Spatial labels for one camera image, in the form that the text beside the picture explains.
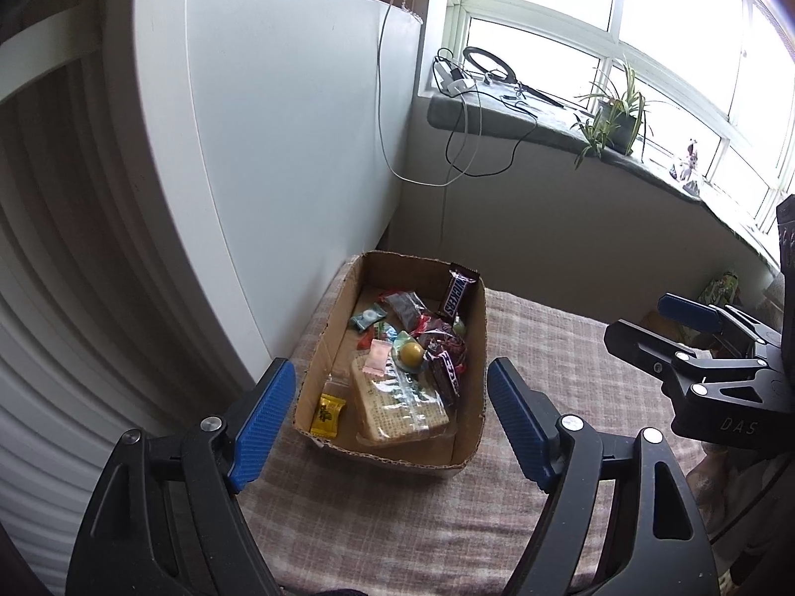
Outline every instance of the bread slice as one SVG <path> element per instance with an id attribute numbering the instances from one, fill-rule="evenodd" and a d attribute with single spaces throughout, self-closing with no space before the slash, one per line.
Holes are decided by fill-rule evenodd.
<path id="1" fill-rule="evenodd" d="M 387 359 L 383 377 L 363 372 L 367 352 L 351 361 L 352 390 L 360 433 L 373 446 L 426 440 L 450 423 L 439 393 L 424 374 L 408 375 Z"/>

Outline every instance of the cardboard box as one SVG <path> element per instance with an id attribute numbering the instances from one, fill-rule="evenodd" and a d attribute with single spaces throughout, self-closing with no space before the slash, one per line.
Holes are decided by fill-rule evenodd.
<path id="1" fill-rule="evenodd" d="M 467 465 L 480 444 L 486 411 L 486 290 L 482 280 L 470 292 L 462 315 L 467 326 L 467 371 L 460 378 L 455 436 L 388 448 L 369 447 L 356 439 L 359 415 L 352 400 L 340 415 L 336 439 L 319 440 L 309 433 L 328 374 L 350 377 L 351 352 L 361 338 L 348 326 L 351 315 L 367 309 L 381 292 L 389 289 L 416 291 L 428 308 L 434 310 L 450 282 L 449 267 L 439 260 L 383 251 L 363 253 L 355 260 L 301 384 L 293 416 L 293 427 L 298 432 L 344 456 L 412 473 L 452 477 Z M 391 312 L 387 320 L 396 327 L 400 325 Z"/>

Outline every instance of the plaid tablecloth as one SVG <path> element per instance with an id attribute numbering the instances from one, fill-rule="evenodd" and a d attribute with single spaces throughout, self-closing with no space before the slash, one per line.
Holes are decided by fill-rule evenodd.
<path id="1" fill-rule="evenodd" d="M 299 379 L 345 270 L 293 353 Z M 487 360 L 510 358 L 561 412 L 621 435 L 655 426 L 685 473 L 702 456 L 697 442 L 670 432 L 673 413 L 657 382 L 607 354 L 603 324 L 502 292 L 486 292 L 486 311 Z M 595 571 L 610 498 L 609 486 L 600 489 L 576 582 Z M 281 585 L 307 592 L 351 587 L 371 596 L 499 594 L 545 499 L 522 475 L 490 405 L 478 453 L 448 480 L 335 456 L 295 432 L 288 418 L 260 479 L 239 496 Z"/>

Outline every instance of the chocolate bar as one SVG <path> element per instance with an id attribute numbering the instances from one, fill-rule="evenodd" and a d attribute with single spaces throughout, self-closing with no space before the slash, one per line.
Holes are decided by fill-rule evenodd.
<path id="1" fill-rule="evenodd" d="M 436 382 L 436 388 L 438 388 L 444 404 L 448 406 L 455 405 L 460 396 L 460 389 L 456 366 L 452 364 L 450 354 L 444 350 L 441 350 L 436 355 L 428 354 L 428 369 Z"/>
<path id="2" fill-rule="evenodd" d="M 468 288 L 475 284 L 479 278 L 478 272 L 464 268 L 460 264 L 451 264 L 450 284 L 446 292 L 444 292 L 439 316 L 451 324 L 455 322 L 458 307 L 464 299 Z"/>

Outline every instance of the silver bolt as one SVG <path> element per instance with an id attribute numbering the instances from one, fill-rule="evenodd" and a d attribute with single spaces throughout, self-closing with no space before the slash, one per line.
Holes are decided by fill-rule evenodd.
<path id="1" fill-rule="evenodd" d="M 208 416 L 208 418 L 202 420 L 201 422 L 201 429 L 205 432 L 213 432 L 217 429 L 221 428 L 222 421 L 217 416 Z"/>
<path id="2" fill-rule="evenodd" d="M 659 444 L 662 442 L 662 433 L 657 428 L 645 428 L 643 430 L 643 439 L 649 444 Z"/>
<path id="3" fill-rule="evenodd" d="M 141 431 L 133 428 L 132 430 L 128 430 L 122 435 L 122 444 L 131 445 L 137 444 L 138 441 L 141 439 Z"/>
<path id="4" fill-rule="evenodd" d="M 566 430 L 578 431 L 583 429 L 583 420 L 579 416 L 566 415 L 560 420 Z"/>

